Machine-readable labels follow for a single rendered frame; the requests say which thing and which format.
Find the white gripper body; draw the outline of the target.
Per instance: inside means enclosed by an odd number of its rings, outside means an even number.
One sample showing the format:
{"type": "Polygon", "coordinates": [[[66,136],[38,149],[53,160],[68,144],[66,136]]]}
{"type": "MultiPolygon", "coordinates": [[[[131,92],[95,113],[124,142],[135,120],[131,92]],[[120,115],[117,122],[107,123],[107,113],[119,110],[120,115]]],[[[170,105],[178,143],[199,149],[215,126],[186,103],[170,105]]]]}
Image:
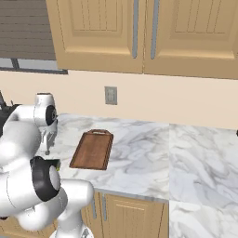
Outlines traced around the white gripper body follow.
{"type": "Polygon", "coordinates": [[[54,145],[58,130],[54,126],[45,126],[40,128],[41,132],[41,151],[48,151],[54,145]]]}

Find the green and yellow sponge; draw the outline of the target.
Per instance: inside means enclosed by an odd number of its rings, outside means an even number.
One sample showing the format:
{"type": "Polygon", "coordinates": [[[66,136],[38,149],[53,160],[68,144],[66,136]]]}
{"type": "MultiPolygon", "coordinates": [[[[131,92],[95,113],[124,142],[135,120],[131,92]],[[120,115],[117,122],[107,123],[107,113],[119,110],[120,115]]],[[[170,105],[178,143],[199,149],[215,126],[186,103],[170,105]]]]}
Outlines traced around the green and yellow sponge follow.
{"type": "Polygon", "coordinates": [[[48,159],[46,164],[49,166],[54,166],[57,170],[60,170],[60,159],[48,159]]]}

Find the brown wooden cutting board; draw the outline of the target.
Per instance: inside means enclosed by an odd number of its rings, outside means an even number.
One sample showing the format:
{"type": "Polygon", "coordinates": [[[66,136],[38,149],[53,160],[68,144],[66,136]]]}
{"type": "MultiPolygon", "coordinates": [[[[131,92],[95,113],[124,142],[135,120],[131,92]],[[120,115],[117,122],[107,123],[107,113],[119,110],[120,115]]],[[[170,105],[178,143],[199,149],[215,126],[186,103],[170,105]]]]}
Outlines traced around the brown wooden cutting board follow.
{"type": "Polygon", "coordinates": [[[70,168],[106,170],[112,149],[113,134],[104,129],[83,133],[70,162],[70,168]]]}

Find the tan base cupboard door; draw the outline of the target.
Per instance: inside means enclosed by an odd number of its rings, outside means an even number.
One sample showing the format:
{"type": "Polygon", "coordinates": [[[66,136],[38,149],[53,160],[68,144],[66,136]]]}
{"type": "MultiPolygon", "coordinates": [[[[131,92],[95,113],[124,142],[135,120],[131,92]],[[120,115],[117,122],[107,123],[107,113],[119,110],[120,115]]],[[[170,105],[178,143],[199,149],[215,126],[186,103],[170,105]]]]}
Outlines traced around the tan base cupboard door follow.
{"type": "Polygon", "coordinates": [[[87,227],[92,231],[95,238],[104,238],[103,236],[103,226],[101,218],[101,209],[100,209],[100,196],[98,192],[94,193],[96,209],[97,209],[97,218],[93,219],[93,212],[91,203],[82,209],[82,219],[87,227]]]}
{"type": "Polygon", "coordinates": [[[104,238],[169,238],[168,203],[105,196],[107,221],[100,196],[104,238]]]}

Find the tan base cupboard front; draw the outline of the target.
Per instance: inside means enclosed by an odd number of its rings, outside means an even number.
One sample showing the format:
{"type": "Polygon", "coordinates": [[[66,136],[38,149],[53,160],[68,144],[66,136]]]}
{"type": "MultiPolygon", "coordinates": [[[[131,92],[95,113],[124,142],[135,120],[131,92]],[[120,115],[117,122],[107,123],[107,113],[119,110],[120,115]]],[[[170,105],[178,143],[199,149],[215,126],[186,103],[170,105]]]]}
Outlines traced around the tan base cupboard front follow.
{"type": "Polygon", "coordinates": [[[25,231],[15,218],[10,217],[5,220],[0,219],[0,236],[7,238],[49,238],[56,226],[57,222],[54,221],[41,231],[25,231]]]}

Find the window with brown blind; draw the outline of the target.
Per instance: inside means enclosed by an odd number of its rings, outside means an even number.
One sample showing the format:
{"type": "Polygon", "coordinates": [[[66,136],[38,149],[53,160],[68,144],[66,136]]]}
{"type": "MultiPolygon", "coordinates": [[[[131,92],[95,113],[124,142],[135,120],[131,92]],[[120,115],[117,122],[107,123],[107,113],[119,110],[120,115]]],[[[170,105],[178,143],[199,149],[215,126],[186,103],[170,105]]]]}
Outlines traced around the window with brown blind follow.
{"type": "Polygon", "coordinates": [[[57,65],[46,0],[0,0],[0,71],[68,73],[57,65]]]}

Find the grey wall socket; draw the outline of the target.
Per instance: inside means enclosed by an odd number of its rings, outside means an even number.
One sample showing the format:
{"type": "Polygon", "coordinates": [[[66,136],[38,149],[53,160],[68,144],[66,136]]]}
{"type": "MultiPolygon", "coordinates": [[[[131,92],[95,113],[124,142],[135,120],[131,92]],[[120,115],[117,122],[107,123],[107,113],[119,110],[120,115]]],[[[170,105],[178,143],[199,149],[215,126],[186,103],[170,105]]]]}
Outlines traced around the grey wall socket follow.
{"type": "Polygon", "coordinates": [[[116,86],[105,87],[105,103],[108,105],[117,104],[117,87],[116,86]]]}

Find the tan wall cupboard door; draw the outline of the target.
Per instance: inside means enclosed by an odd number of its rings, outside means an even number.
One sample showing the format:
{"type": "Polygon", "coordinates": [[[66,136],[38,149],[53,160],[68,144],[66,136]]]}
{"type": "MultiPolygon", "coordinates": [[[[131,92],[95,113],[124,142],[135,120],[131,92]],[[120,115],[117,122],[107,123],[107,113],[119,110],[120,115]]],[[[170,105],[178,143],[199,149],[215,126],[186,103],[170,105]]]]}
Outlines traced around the tan wall cupboard door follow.
{"type": "Polygon", "coordinates": [[[134,0],[46,0],[58,67],[141,73],[146,0],[139,0],[138,55],[132,57],[134,0]]]}
{"type": "Polygon", "coordinates": [[[238,0],[160,0],[151,59],[153,3],[147,1],[145,73],[238,79],[238,0]]]}

